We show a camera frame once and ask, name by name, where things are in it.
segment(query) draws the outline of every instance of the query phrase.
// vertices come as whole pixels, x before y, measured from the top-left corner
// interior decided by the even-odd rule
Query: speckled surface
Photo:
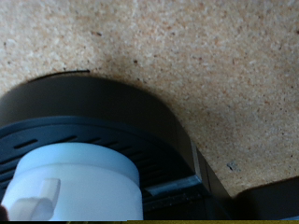
[[[0,95],[89,69],[162,99],[231,196],[299,175],[299,1],[0,4]]]

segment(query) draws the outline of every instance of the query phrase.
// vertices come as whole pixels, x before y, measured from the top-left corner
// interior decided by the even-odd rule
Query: white plastic container
[[[19,162],[1,204],[10,220],[142,220],[135,165],[96,145],[61,143],[37,148]]]

